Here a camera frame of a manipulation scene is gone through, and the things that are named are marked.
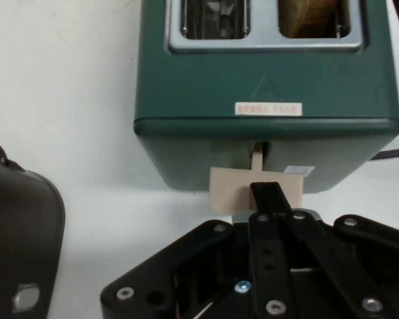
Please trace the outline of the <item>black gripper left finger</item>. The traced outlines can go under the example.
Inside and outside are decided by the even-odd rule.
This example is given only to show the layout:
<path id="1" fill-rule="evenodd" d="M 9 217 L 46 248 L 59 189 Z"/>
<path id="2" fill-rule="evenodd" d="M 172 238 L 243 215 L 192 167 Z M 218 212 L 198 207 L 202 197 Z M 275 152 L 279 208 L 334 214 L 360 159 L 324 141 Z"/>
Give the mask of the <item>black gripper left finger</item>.
<path id="1" fill-rule="evenodd" d="M 291 279 L 278 215 L 278 183 L 253 183 L 257 212 L 211 220 L 103 289 L 105 318 L 290 318 Z"/>

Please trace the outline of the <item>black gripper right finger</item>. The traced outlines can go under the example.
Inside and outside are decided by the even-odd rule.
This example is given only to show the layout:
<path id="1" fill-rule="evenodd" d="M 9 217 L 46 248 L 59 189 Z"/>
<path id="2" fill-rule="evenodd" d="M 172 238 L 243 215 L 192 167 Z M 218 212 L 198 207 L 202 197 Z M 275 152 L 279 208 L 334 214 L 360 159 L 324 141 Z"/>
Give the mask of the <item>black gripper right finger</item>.
<path id="1" fill-rule="evenodd" d="M 297 318 L 399 318 L 399 230 L 359 215 L 333 225 L 292 209 L 276 182 L 265 211 L 286 250 Z"/>

